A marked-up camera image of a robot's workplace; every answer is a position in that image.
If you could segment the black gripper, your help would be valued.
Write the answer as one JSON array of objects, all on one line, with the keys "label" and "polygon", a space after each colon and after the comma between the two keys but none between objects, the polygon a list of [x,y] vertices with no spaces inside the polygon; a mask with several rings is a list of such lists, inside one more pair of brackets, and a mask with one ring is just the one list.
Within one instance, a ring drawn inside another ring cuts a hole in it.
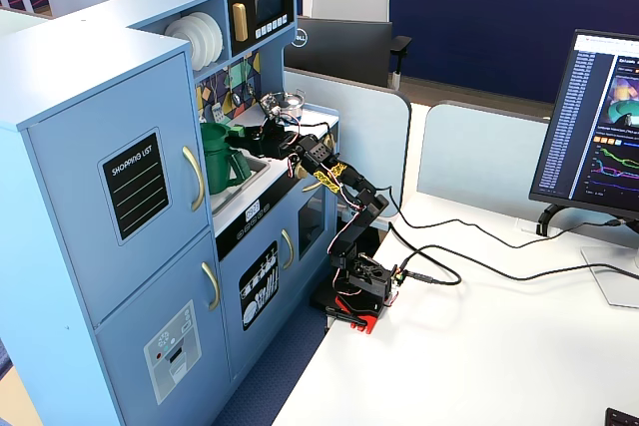
[{"label": "black gripper", "polygon": [[300,156],[304,149],[300,146],[301,135],[298,131],[288,131],[275,120],[267,120],[263,125],[240,126],[242,136],[260,136],[259,138],[235,138],[235,146],[247,151],[260,151],[261,157]]}]

